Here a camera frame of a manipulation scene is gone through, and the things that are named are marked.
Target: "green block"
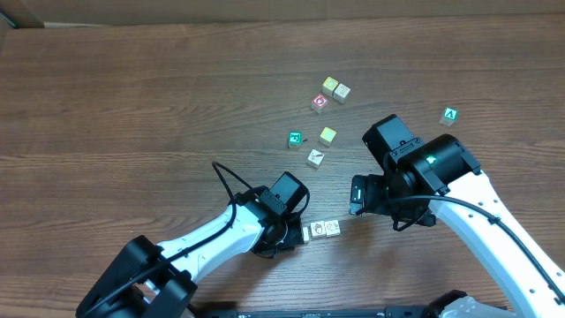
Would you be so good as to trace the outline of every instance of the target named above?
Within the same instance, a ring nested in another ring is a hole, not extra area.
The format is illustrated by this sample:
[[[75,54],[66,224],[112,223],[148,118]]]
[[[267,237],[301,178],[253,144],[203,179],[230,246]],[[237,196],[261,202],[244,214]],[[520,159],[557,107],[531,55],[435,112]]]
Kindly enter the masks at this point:
[[[302,147],[302,132],[289,132],[289,148]]]

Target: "small cube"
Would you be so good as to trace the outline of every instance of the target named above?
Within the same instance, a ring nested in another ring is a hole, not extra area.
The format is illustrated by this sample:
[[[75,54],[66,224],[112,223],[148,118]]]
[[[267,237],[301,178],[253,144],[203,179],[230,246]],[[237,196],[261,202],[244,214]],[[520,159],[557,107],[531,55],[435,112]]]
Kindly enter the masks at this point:
[[[302,147],[302,132],[289,132],[289,148],[300,149]]]
[[[321,132],[320,135],[320,143],[322,145],[325,145],[327,147],[332,145],[332,141],[334,141],[334,137],[337,134],[337,132],[335,132],[335,130],[326,127],[324,128],[324,130]]]
[[[312,152],[308,156],[306,163],[310,164],[316,169],[320,168],[321,161],[324,159],[324,154],[316,149],[312,149]]]
[[[310,242],[310,235],[308,234],[308,228],[302,228],[302,238],[304,239],[304,244],[308,244]]]
[[[337,80],[328,77],[326,81],[324,81],[324,84],[321,86],[322,93],[328,96],[333,95],[337,84],[339,84]]]
[[[456,122],[458,114],[458,110],[446,107],[446,109],[443,111],[443,116],[440,119],[440,124],[451,126]]]
[[[317,94],[316,97],[312,99],[312,109],[318,114],[321,114],[321,112],[324,110],[324,107],[326,107],[327,105],[328,99],[322,94]]]
[[[338,236],[341,232],[339,231],[339,223],[337,220],[324,222],[326,228],[326,236]]]
[[[334,91],[334,99],[340,103],[344,103],[351,89],[344,84],[340,84]]]
[[[321,239],[326,237],[326,227],[324,221],[310,223],[312,230],[312,239]]]

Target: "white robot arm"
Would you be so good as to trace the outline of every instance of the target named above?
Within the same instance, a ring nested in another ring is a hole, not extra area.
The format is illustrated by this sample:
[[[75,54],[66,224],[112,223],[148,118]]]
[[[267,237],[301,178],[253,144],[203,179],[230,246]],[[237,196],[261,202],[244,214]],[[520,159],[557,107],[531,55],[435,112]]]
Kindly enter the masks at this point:
[[[524,243],[539,265],[551,277],[560,291],[565,291],[563,271],[539,248],[531,236],[506,209],[494,191],[488,176],[481,172],[465,174],[449,185],[446,194],[480,207],[508,226]],[[556,293],[548,287],[546,279],[540,275],[516,242],[496,224],[474,210],[447,201],[430,201],[429,208],[438,218],[449,226],[470,248],[486,271],[501,287],[516,312],[516,317],[565,317],[565,306]],[[465,317],[474,308],[465,306],[464,310],[452,306],[444,309],[444,317]],[[500,315],[478,317],[506,317],[506,311],[496,309]]]
[[[431,308],[427,317],[565,317],[565,274],[506,209],[459,140],[446,134],[425,144],[392,115],[373,125],[363,141],[385,173],[353,178],[350,212],[392,216],[396,231],[413,224],[433,226],[440,218],[515,310],[512,314],[462,298],[453,302],[457,305]],[[399,221],[405,225],[399,228]]]

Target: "wooden table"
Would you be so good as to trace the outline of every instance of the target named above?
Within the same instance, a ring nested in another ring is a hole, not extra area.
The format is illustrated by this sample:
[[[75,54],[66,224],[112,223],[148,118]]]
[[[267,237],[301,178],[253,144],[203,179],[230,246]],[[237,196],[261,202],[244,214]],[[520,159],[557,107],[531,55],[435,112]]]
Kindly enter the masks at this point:
[[[350,99],[318,115],[329,75]],[[255,186],[292,172],[312,193],[304,222],[338,219],[342,235],[273,261],[239,255],[196,305],[378,308],[452,289],[507,305],[445,224],[397,233],[348,214],[351,177],[381,172],[361,136],[392,113],[424,140],[459,138],[565,268],[565,15],[10,31],[0,103],[1,316],[74,316],[127,241],[216,217],[228,197],[213,160]],[[438,123],[446,106],[460,110],[452,127]],[[289,130],[308,138],[298,152]]]

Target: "black cable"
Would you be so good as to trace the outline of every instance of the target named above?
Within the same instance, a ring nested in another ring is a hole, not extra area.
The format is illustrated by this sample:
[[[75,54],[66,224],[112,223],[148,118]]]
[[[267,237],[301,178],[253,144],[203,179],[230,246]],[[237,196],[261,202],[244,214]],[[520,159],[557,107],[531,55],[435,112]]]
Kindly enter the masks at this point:
[[[223,187],[226,189],[226,192],[228,193],[228,195],[230,197],[230,204],[232,206],[232,212],[231,212],[230,220],[218,232],[212,234],[208,238],[202,239],[200,242],[194,244],[193,246],[189,246],[189,247],[183,249],[182,251],[170,256],[166,260],[159,262],[158,264],[154,265],[153,267],[146,269],[145,271],[141,272],[140,274],[133,276],[130,279],[129,282],[127,282],[127,283],[123,284],[122,286],[120,286],[119,288],[115,289],[110,295],[104,297],[103,299],[98,300],[94,305],[92,305],[87,310],[87,312],[85,314],[82,315],[82,318],[88,317],[94,310],[98,309],[100,306],[102,306],[103,304],[108,302],[108,300],[113,299],[114,297],[116,297],[117,295],[122,293],[123,291],[132,287],[133,285],[145,281],[148,277],[151,276],[151,274],[155,273],[155,271],[157,271],[159,269],[163,269],[166,266],[169,266],[173,261],[176,261],[177,259],[184,257],[188,253],[194,251],[195,249],[204,246],[205,244],[211,242],[214,239],[217,239],[220,235],[222,235],[225,231],[227,231],[231,227],[231,225],[233,225],[234,221],[236,220],[236,213],[237,213],[236,212],[237,211],[236,201],[234,199],[233,193],[231,192],[230,186],[226,182],[222,173],[218,170],[218,167],[222,168],[223,170],[226,170],[230,175],[232,175],[239,182],[241,182],[242,184],[247,186],[249,189],[253,190],[253,188],[248,183],[246,183],[242,178],[240,178],[236,173],[234,173],[232,170],[225,167],[223,164],[217,163],[217,162],[212,162],[212,167],[214,168],[215,173],[218,175],[218,178],[222,182]]]
[[[528,249],[528,247],[526,247],[526,245],[522,242],[522,240],[505,223],[503,223],[499,217],[492,215],[483,208],[479,208],[467,201],[459,200],[456,198],[449,198],[445,196],[438,196],[438,195],[412,195],[402,198],[388,199],[383,201],[381,204],[386,205],[391,203],[401,203],[405,201],[418,201],[418,200],[435,200],[435,201],[451,202],[451,203],[459,204],[475,212],[478,212],[483,216],[486,216],[486,219],[490,224],[497,224],[512,240],[514,240],[514,242],[518,245],[518,247],[530,260],[534,268],[536,268],[539,274],[546,280],[547,284],[549,285],[549,288],[555,292],[555,295],[557,295],[557,298],[555,299],[557,303],[559,305],[565,304],[565,295],[563,294],[563,292],[561,292],[561,290],[557,287],[557,285],[554,283],[551,277],[543,269],[541,264],[539,264],[538,260],[536,260],[534,255]]]

